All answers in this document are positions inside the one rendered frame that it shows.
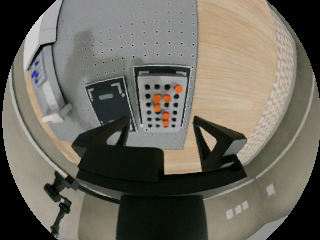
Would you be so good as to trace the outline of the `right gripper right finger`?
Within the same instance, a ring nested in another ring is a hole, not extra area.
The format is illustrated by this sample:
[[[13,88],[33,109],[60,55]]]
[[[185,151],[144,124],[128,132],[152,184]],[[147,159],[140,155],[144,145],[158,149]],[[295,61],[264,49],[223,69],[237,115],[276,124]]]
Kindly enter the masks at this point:
[[[212,169],[217,161],[223,159],[223,157],[237,155],[248,141],[244,133],[212,123],[212,121],[205,120],[203,117],[193,116],[192,125],[196,137],[197,151],[199,151],[201,171]],[[216,139],[216,145],[212,152],[207,141],[204,140],[200,127]]]

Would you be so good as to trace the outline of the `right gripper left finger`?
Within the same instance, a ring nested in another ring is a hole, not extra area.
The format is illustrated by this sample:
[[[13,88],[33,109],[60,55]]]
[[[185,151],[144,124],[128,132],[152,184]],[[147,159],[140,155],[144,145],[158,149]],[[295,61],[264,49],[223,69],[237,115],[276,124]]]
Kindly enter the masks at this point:
[[[116,133],[120,128],[123,128],[116,145],[124,145],[125,147],[125,145],[127,145],[129,125],[131,125],[129,116],[124,116],[121,117],[121,119],[112,121],[112,123],[100,125],[100,127],[89,129],[87,132],[79,133],[79,136],[77,136],[75,140],[84,140],[96,144],[107,144],[108,137],[111,137],[113,133]]]

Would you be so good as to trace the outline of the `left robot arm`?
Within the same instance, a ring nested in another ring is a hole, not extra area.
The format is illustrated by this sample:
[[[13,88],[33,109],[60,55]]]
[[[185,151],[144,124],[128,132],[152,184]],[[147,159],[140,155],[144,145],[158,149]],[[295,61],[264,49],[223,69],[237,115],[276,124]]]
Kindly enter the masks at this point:
[[[72,201],[69,201],[67,199],[67,197],[60,197],[61,195],[59,195],[59,193],[61,191],[63,191],[63,189],[65,187],[68,187],[68,185],[65,185],[63,183],[63,181],[61,181],[59,179],[59,177],[57,177],[56,173],[55,173],[55,180],[53,180],[53,185],[47,183],[44,185],[44,191],[47,192],[47,195],[49,197],[51,197],[52,201],[55,201],[55,203],[57,203],[57,201],[59,201],[59,207],[60,207],[60,211],[59,211],[59,215],[57,215],[56,220],[55,220],[55,224],[51,225],[51,229],[52,229],[52,235],[56,237],[56,235],[60,235],[59,233],[59,227],[61,224],[61,220],[63,220],[63,217],[65,215],[65,213],[67,213],[67,215],[69,215],[69,212],[71,212],[71,205],[72,205]],[[53,188],[55,187],[55,188]],[[65,199],[65,200],[64,200]],[[67,204],[67,205],[65,205]],[[64,209],[61,209],[61,207],[63,207]]]

